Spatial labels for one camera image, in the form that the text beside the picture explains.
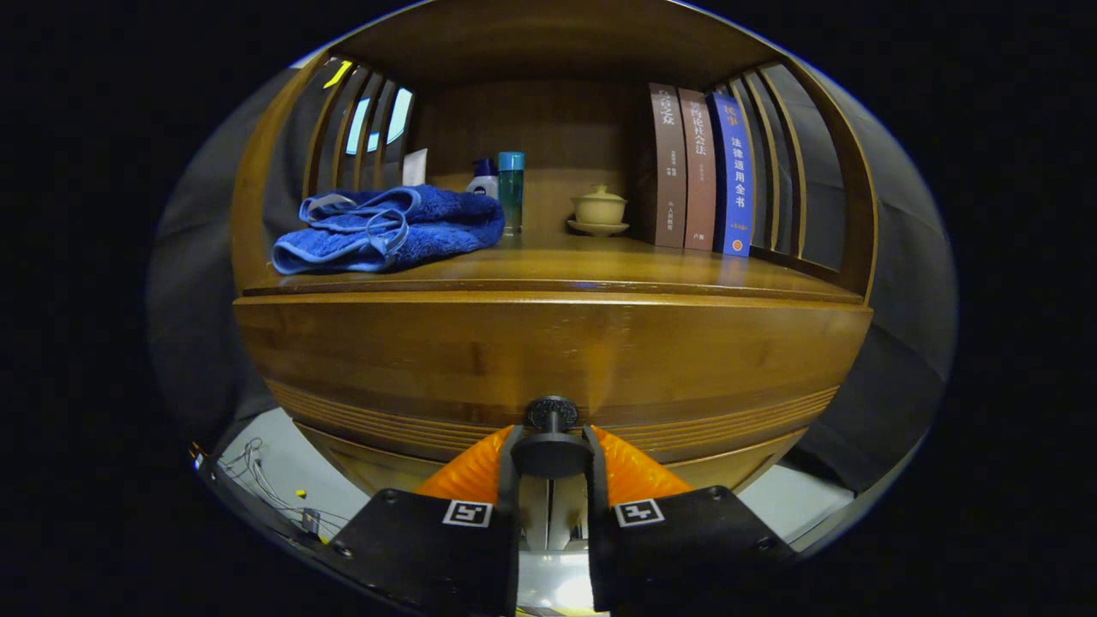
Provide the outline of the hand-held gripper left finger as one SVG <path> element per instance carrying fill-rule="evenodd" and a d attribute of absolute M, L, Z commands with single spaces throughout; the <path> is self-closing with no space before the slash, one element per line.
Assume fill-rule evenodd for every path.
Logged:
<path fill-rule="evenodd" d="M 513 616 L 519 586 L 518 425 L 471 446 L 412 492 L 373 495 L 328 546 L 328 565 L 414 616 Z"/>

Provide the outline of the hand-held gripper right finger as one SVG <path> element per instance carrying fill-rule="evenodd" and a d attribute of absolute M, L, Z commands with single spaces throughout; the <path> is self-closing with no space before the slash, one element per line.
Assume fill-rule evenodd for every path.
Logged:
<path fill-rule="evenodd" d="M 714 614 L 796 562 L 798 552 L 730 487 L 689 487 L 621 438 L 583 428 L 595 609 Z"/>

